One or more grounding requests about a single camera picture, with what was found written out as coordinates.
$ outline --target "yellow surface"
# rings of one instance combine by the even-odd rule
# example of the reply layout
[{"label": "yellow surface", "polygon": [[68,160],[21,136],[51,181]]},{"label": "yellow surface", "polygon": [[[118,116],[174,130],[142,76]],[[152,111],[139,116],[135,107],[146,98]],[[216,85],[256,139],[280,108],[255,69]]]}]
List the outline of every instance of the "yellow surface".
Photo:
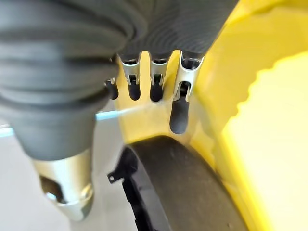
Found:
[{"label": "yellow surface", "polygon": [[164,101],[141,98],[118,80],[127,142],[169,135],[196,149],[221,179],[250,230],[308,230],[308,3],[243,0],[206,55],[183,135],[169,130],[179,53],[168,65]]}]

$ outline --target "white floor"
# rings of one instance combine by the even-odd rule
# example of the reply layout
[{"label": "white floor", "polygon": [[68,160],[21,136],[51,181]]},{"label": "white floor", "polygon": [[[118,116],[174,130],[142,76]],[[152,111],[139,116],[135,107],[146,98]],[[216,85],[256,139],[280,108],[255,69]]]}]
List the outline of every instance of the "white floor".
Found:
[{"label": "white floor", "polygon": [[98,122],[94,139],[94,205],[84,221],[70,222],[44,197],[32,164],[16,138],[0,138],[0,230],[136,231],[121,183],[111,185],[106,176],[115,167],[122,147],[117,118]]}]

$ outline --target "robotic hand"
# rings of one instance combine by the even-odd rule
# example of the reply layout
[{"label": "robotic hand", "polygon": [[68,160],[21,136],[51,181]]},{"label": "robotic hand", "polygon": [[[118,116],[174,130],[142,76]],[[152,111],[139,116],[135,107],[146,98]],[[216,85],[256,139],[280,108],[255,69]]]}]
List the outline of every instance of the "robotic hand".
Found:
[{"label": "robotic hand", "polygon": [[204,54],[237,0],[10,0],[0,2],[0,116],[32,158],[46,196],[82,220],[93,199],[95,113],[116,88],[118,53],[133,100],[140,52],[151,55],[151,99],[181,50],[170,128],[186,129]]}]

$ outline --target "light blue stripe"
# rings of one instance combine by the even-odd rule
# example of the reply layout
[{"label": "light blue stripe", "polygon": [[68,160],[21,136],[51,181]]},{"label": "light blue stripe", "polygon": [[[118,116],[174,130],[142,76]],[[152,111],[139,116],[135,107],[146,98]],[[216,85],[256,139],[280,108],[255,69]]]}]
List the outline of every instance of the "light blue stripe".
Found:
[{"label": "light blue stripe", "polygon": [[12,135],[14,135],[14,131],[13,131],[12,128],[10,128],[10,127],[0,128],[0,138],[12,136]]},{"label": "light blue stripe", "polygon": [[[109,111],[109,112],[98,112],[96,114],[96,120],[106,120],[106,119],[112,119],[117,118],[119,116],[118,111]],[[0,138],[2,137],[8,137],[14,135],[14,131],[10,127],[0,127]]]}]

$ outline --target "black rubber fingertip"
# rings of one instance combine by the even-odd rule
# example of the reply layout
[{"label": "black rubber fingertip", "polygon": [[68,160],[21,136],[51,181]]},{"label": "black rubber fingertip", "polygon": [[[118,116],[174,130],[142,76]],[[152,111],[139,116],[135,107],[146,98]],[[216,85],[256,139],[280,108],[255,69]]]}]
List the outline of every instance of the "black rubber fingertip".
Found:
[{"label": "black rubber fingertip", "polygon": [[170,129],[175,134],[183,134],[188,125],[189,102],[181,96],[178,100],[172,102],[170,115]]},{"label": "black rubber fingertip", "polygon": [[150,99],[153,102],[158,102],[163,98],[163,86],[159,85],[159,83],[151,84],[150,89]]},{"label": "black rubber fingertip", "polygon": [[119,90],[116,83],[112,84],[110,81],[106,82],[107,88],[110,92],[110,99],[115,100],[119,96]]},{"label": "black rubber fingertip", "polygon": [[128,85],[128,92],[132,100],[138,100],[140,98],[140,85],[132,82]]}]

